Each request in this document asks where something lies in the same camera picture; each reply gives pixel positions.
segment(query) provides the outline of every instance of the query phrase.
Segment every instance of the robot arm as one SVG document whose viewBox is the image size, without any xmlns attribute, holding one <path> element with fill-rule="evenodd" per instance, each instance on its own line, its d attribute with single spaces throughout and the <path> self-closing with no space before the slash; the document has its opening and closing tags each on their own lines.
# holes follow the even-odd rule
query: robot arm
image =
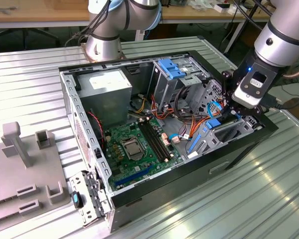
<svg viewBox="0 0 299 239">
<path fill-rule="evenodd" d="M 255 48 L 226 80 L 230 108 L 261 114 L 261 100 L 299 59 L 299 0 L 272 0 L 277 8 L 255 41 Z"/>
<path fill-rule="evenodd" d="M 100 14 L 100 8 L 107 3 L 90 0 L 90 20 Z M 159 0 L 113 0 L 109 3 L 107 17 L 89 35 L 86 53 L 95 61 L 118 59 L 121 55 L 120 31 L 150 30 L 157 26 L 160 18 Z"/>
</svg>

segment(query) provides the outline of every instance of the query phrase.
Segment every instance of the corrugated metal surface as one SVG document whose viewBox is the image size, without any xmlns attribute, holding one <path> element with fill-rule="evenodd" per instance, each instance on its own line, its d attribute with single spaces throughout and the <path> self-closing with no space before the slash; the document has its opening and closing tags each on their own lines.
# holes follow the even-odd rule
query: corrugated metal surface
<svg viewBox="0 0 299 239">
<path fill-rule="evenodd" d="M 234 68 L 196 37 L 128 42 L 127 57 L 197 50 L 219 71 Z M 84 169 L 65 115 L 57 67 L 85 63 L 80 48 L 0 54 L 0 129 L 17 120 L 21 136 L 54 132 L 65 177 Z M 109 236 L 105 221 L 81 228 L 72 203 L 0 232 L 0 238 L 299 237 L 299 126 L 281 112 L 279 130 L 237 167 Z"/>
</svg>

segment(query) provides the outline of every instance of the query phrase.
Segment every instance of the screw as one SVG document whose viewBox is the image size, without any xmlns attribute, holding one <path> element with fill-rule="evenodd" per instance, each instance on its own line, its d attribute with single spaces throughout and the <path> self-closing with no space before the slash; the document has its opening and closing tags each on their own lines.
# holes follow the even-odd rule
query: screw
<svg viewBox="0 0 299 239">
<path fill-rule="evenodd" d="M 273 44 L 273 40 L 271 39 L 271 38 L 268 38 L 267 39 L 267 41 L 266 41 L 266 44 L 268 45 L 268 46 L 271 46 L 272 44 Z"/>
</svg>

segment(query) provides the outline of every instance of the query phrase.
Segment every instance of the label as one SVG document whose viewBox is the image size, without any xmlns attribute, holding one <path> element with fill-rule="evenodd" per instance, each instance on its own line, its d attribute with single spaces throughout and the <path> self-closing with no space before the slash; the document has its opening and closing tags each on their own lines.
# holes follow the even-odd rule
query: label
<svg viewBox="0 0 299 239">
<path fill-rule="evenodd" d="M 191 154 L 189 154 L 187 157 L 191 159 L 191 158 L 193 158 L 193 157 L 195 157 L 197 155 L 198 155 L 198 153 L 196 151 L 194 151 Z"/>
<path fill-rule="evenodd" d="M 126 85 L 126 81 L 119 71 L 100 73 L 98 76 L 91 77 L 90 83 L 94 90 L 100 88 L 120 88 L 122 85 Z"/>
<path fill-rule="evenodd" d="M 257 88 L 261 88 L 263 86 L 263 83 L 261 83 L 260 81 L 257 81 L 256 79 L 252 78 L 250 80 L 250 84 L 252 84 L 253 86 L 257 87 Z"/>
</svg>

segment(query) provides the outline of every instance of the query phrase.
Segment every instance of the blue plastic clip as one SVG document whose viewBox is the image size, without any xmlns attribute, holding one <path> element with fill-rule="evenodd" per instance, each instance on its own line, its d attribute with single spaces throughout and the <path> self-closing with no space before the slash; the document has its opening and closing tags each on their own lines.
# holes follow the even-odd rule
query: blue plastic clip
<svg viewBox="0 0 299 239">
<path fill-rule="evenodd" d="M 206 126 L 209 129 L 215 128 L 217 126 L 221 125 L 221 123 L 218 121 L 218 119 L 211 119 L 209 121 L 206 122 Z"/>
<path fill-rule="evenodd" d="M 186 76 L 186 74 L 181 72 L 177 65 L 174 64 L 170 59 L 159 60 L 158 63 L 171 79 L 177 79 Z"/>
</svg>

